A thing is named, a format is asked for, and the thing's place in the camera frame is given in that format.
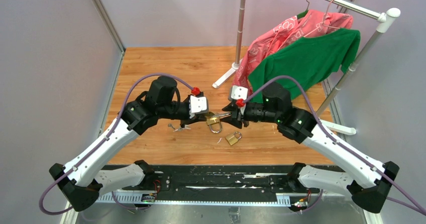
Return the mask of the small brass padlock with key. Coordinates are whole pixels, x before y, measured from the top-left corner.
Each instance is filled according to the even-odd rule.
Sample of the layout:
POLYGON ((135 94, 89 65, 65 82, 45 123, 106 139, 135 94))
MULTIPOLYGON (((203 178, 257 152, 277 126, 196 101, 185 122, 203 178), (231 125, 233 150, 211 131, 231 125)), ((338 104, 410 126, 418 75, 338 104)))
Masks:
POLYGON ((214 114, 213 112, 209 112, 209 113, 206 113, 205 116, 206 116, 207 119, 211 119, 211 118, 219 118, 219 119, 221 119, 221 118, 230 116, 231 114, 232 114, 231 112, 219 113, 219 114, 214 114))

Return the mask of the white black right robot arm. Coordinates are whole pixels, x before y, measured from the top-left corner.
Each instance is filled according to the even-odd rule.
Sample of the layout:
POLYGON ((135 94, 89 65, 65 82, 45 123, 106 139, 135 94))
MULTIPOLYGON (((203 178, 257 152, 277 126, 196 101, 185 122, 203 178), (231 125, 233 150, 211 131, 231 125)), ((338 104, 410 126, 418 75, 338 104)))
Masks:
POLYGON ((342 172, 318 169, 295 163, 284 179, 292 192, 317 188, 350 198, 358 207, 379 213, 395 180, 399 166, 382 163, 351 147, 331 130, 324 127, 312 113, 295 107, 290 92, 277 82, 261 91, 261 103, 248 102, 248 90, 234 85, 230 103, 223 111, 230 115, 221 119, 236 128, 250 122, 273 123, 284 137, 310 147, 332 160, 342 172))

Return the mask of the large brass padlock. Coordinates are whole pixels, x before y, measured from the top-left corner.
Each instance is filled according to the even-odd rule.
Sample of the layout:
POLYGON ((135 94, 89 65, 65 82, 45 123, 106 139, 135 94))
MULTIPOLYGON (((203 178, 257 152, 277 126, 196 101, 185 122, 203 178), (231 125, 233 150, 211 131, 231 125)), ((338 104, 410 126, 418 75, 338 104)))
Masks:
POLYGON ((233 132, 225 137, 225 140, 228 142, 230 146, 236 144, 242 138, 242 134, 240 132, 233 132))

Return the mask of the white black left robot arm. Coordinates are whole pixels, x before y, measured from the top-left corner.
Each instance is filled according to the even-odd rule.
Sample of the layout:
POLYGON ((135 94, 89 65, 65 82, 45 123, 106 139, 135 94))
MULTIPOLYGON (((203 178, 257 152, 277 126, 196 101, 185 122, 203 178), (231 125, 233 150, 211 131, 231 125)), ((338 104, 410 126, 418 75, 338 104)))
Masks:
POLYGON ((133 101, 125 99, 117 117, 89 147, 66 164, 50 168, 54 186, 71 209, 86 210, 102 195, 125 187, 149 190, 153 186, 154 169, 144 160, 114 170, 106 170, 105 165, 160 119, 180 120, 184 125, 203 121, 207 98, 197 87, 190 87, 190 94, 182 99, 177 87, 180 82, 176 76, 154 73, 150 88, 133 101))

